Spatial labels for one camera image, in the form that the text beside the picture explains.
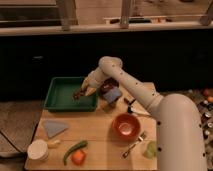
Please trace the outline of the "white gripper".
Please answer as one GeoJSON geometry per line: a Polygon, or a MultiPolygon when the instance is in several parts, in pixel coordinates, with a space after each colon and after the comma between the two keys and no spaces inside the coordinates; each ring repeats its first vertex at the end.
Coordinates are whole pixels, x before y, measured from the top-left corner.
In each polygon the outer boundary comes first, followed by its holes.
{"type": "Polygon", "coordinates": [[[99,67],[91,71],[81,85],[84,95],[92,95],[107,78],[108,76],[99,67]]]}

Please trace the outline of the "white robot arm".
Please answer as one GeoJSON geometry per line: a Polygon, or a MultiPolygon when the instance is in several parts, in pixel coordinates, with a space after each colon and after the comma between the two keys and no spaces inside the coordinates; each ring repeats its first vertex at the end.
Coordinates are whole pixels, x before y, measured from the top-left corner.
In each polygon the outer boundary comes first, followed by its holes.
{"type": "Polygon", "coordinates": [[[208,171],[201,118],[185,95],[162,96],[122,69],[122,60],[104,56],[84,79],[86,96],[106,79],[118,81],[156,120],[158,171],[208,171]]]}

